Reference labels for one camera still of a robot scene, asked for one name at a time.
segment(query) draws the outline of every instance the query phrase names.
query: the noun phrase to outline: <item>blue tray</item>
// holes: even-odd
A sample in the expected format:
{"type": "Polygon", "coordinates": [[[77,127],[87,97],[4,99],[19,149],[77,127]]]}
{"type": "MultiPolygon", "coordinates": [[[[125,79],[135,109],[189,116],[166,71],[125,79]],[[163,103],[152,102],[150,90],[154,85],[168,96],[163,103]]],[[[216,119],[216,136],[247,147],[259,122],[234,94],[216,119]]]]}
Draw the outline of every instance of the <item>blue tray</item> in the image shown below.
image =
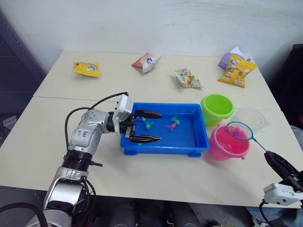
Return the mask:
{"type": "Polygon", "coordinates": [[[138,145],[121,137],[121,147],[125,148],[126,155],[144,154],[175,154],[200,157],[201,152],[209,150],[209,142],[206,134],[201,107],[198,104],[160,104],[160,103],[134,103],[133,113],[136,109],[154,110],[162,114],[159,119],[147,119],[153,122],[148,130],[145,122],[135,120],[136,135],[150,134],[161,136],[162,139],[138,145]],[[174,131],[168,129],[171,119],[177,117],[180,124],[174,131]]]}

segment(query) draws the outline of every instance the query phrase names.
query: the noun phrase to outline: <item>white table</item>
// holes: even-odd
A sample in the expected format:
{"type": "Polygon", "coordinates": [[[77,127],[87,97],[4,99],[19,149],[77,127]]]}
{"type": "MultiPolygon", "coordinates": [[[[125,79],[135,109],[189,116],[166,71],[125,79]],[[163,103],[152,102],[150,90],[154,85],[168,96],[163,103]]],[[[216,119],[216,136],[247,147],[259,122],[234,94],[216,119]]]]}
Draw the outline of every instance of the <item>white table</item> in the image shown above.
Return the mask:
{"type": "Polygon", "coordinates": [[[224,70],[217,65],[220,58],[193,56],[162,56],[152,71],[131,64],[141,54],[63,51],[34,96],[100,100],[106,96],[129,91],[138,102],[200,103],[211,93],[229,97],[235,107],[280,110],[258,68],[246,78],[246,87],[218,82],[224,70]],[[72,73],[73,62],[97,61],[101,77],[92,78],[72,73]],[[183,88],[173,71],[189,68],[198,76],[204,90],[183,88]]]}
{"type": "MultiPolygon", "coordinates": [[[[74,108],[91,106],[89,100],[33,97],[0,148],[0,184],[48,190],[66,152],[63,133],[66,115],[74,108]]],[[[111,111],[113,102],[100,110],[111,111]]],[[[265,148],[302,170],[303,152],[283,113],[261,110],[269,126],[255,135],[265,148]]],[[[69,122],[69,133],[83,112],[69,122]]],[[[120,138],[104,134],[93,160],[104,167],[89,168],[98,195],[136,197],[197,203],[258,206],[263,188],[280,177],[266,163],[262,149],[251,142],[245,160],[215,161],[182,155],[125,156],[120,138]]]]}

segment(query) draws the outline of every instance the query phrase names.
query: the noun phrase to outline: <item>food package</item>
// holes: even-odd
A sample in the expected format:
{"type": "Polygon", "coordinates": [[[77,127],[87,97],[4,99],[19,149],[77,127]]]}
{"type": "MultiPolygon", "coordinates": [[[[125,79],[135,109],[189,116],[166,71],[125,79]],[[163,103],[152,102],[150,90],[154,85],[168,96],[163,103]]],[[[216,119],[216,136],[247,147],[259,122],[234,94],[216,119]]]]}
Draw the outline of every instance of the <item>food package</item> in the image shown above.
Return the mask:
{"type": "Polygon", "coordinates": [[[89,77],[100,77],[98,62],[84,63],[84,62],[74,62],[75,68],[72,72],[80,73],[89,77]]]}
{"type": "Polygon", "coordinates": [[[199,79],[191,73],[189,69],[180,69],[174,71],[176,79],[183,87],[202,87],[199,79]]]}
{"type": "Polygon", "coordinates": [[[244,77],[246,77],[256,66],[257,65],[252,62],[232,54],[224,76],[218,79],[218,81],[244,88],[244,77]]]}
{"type": "Polygon", "coordinates": [[[240,51],[240,49],[236,46],[235,48],[233,48],[231,51],[229,51],[228,53],[226,53],[225,55],[223,55],[223,57],[221,58],[218,66],[221,67],[222,69],[226,69],[229,59],[231,57],[232,54],[238,55],[239,57],[243,58],[244,60],[250,61],[251,59],[249,58],[250,53],[242,53],[240,51]]]}
{"type": "Polygon", "coordinates": [[[160,56],[154,56],[150,53],[146,53],[137,61],[135,61],[132,66],[142,68],[142,72],[149,72],[155,67],[155,65],[160,61],[160,59],[160,56]]]}

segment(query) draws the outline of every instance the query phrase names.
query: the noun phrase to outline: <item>label on robot arm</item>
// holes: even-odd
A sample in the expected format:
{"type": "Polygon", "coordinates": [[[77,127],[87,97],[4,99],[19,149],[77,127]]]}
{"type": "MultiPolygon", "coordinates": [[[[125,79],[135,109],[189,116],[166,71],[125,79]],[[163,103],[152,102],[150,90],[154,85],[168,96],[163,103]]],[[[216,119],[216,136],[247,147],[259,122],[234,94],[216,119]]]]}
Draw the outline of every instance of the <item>label on robot arm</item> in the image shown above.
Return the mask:
{"type": "Polygon", "coordinates": [[[89,137],[89,134],[90,134],[90,130],[78,129],[78,131],[76,132],[76,135],[75,135],[75,139],[77,141],[85,140],[89,137]]]}

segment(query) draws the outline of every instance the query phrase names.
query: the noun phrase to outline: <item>green bucket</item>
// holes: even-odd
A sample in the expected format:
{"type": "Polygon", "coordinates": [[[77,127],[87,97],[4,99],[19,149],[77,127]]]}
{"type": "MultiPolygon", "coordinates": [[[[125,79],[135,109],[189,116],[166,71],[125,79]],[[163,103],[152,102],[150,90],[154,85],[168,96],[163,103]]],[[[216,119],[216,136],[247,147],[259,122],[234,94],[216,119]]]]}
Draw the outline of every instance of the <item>green bucket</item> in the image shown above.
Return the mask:
{"type": "Polygon", "coordinates": [[[205,96],[201,101],[201,107],[206,126],[215,126],[233,113],[231,100],[220,94],[205,96]]]}

